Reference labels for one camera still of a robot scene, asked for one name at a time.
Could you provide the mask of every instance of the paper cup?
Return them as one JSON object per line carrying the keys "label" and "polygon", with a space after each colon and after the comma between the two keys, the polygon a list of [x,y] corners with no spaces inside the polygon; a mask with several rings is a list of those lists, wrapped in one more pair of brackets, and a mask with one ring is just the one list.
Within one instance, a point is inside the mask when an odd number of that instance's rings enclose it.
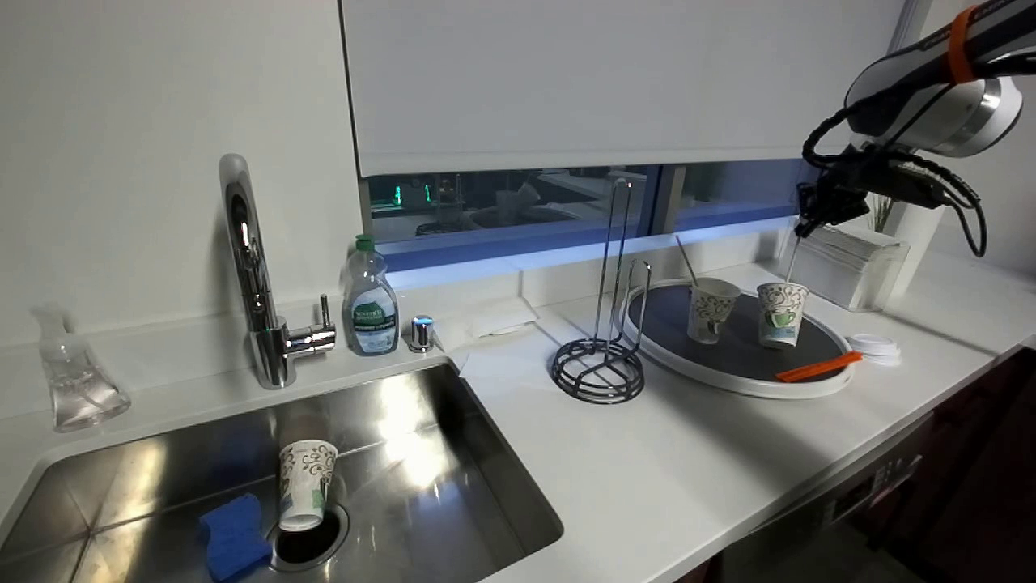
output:
{"label": "paper cup", "polygon": [[743,290],[723,278],[697,278],[689,284],[685,337],[720,345],[723,324],[733,319]]}
{"label": "paper cup", "polygon": [[763,347],[797,347],[810,290],[797,283],[758,284],[758,341]]}
{"label": "paper cup", "polygon": [[325,521],[338,449],[295,442],[283,452],[283,531],[311,531]]}

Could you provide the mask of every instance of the kitchen sink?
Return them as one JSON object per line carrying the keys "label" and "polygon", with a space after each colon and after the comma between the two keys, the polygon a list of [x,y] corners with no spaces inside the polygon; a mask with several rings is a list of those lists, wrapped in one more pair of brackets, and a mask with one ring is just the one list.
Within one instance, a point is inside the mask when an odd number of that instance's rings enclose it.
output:
{"label": "kitchen sink", "polygon": [[[315,536],[278,536],[278,449],[341,449]],[[0,547],[0,580],[211,580],[197,520],[261,507],[251,580],[484,580],[561,520],[455,362],[53,463]]]}

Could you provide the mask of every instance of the white cabinet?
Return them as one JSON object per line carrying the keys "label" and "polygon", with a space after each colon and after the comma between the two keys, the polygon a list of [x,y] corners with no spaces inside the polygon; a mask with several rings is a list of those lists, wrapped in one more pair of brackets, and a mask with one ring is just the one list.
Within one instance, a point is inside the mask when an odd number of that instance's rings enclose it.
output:
{"label": "white cabinet", "polygon": [[902,0],[342,0],[364,176],[801,157]]}

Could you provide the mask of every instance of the white countertop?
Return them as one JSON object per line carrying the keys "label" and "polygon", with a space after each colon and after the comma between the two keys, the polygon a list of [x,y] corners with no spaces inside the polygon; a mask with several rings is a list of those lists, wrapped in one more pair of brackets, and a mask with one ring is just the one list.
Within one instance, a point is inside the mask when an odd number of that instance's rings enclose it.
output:
{"label": "white countertop", "polygon": [[[766,278],[758,267],[720,276],[743,290]],[[590,315],[590,300],[543,305],[533,327],[514,327],[450,352],[565,521],[556,545],[496,575],[498,583],[675,580],[831,487],[840,470],[914,425],[992,362],[987,350],[902,319],[849,315],[812,303],[810,315],[840,333],[896,341],[902,368],[860,362],[853,385],[831,399],[763,403],[716,391],[647,362],[647,388],[627,404],[601,409],[565,395],[548,377],[548,357],[561,341],[579,337]],[[433,361],[390,357],[361,368],[350,357],[333,357],[305,368],[297,388],[287,391],[259,391],[237,377],[205,377],[150,391],[134,403],[129,418],[75,439],[53,433],[49,416],[7,418],[0,422],[5,526],[9,528],[27,483],[49,459]]]}

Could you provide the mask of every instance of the dish soap bottle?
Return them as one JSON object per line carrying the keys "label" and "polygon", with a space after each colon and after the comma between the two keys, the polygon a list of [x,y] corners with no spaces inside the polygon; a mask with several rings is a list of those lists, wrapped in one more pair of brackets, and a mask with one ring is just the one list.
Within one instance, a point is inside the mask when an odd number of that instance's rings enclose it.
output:
{"label": "dish soap bottle", "polygon": [[399,303],[368,235],[355,236],[342,268],[342,333],[361,357],[392,352],[399,345]]}

